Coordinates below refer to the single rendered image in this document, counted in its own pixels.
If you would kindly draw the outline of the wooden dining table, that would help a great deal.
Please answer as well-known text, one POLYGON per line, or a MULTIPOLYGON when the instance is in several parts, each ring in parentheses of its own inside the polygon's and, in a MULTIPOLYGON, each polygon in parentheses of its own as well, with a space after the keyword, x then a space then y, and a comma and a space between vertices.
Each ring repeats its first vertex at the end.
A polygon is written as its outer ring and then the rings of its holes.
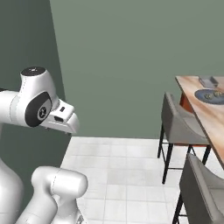
POLYGON ((198 76, 176 76, 175 79, 224 170, 224 105, 209 104, 196 98, 194 93, 205 89, 198 76))

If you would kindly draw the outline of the grey upholstered chair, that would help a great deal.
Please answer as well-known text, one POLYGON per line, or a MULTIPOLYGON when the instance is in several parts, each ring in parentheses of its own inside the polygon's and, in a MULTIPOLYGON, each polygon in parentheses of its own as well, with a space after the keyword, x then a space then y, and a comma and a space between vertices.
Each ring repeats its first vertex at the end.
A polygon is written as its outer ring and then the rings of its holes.
POLYGON ((211 145, 207 141, 196 116, 176 103, 173 95, 167 92, 164 93, 161 121, 157 157, 163 156, 164 173, 162 183, 164 184, 167 172, 178 169, 178 167, 170 167, 174 145, 187 145, 187 152, 192 152, 193 154, 195 154, 194 145, 205 145, 206 150, 202 158, 203 164, 207 162, 211 145))
POLYGON ((224 224, 224 179, 191 153, 186 155, 179 189, 172 224, 179 224, 182 206, 189 224, 224 224))

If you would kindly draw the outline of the grey tupperware container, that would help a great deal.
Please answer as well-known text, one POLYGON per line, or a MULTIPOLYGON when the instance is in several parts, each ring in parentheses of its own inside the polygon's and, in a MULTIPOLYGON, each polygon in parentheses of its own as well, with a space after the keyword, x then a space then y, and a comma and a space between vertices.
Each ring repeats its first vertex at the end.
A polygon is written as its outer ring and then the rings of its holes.
POLYGON ((217 88, 219 82, 213 76, 199 77, 199 82, 204 88, 217 88))

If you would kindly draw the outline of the dark blue round plate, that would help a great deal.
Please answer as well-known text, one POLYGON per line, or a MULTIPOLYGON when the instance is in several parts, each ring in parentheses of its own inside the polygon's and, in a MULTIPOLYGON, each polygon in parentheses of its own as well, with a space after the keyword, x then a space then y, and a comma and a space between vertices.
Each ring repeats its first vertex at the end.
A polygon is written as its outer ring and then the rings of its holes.
POLYGON ((214 89, 200 89, 194 93, 195 97, 208 104, 224 105, 224 93, 214 89))

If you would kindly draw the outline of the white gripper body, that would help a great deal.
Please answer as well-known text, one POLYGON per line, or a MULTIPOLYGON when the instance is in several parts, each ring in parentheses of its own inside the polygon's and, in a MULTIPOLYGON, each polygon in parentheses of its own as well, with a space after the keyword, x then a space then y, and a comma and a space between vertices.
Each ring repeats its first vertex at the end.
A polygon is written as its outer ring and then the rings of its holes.
POLYGON ((80 127, 79 119, 75 113, 66 119, 58 115, 49 115, 41 126, 47 129, 59 130, 65 133, 76 134, 80 127))

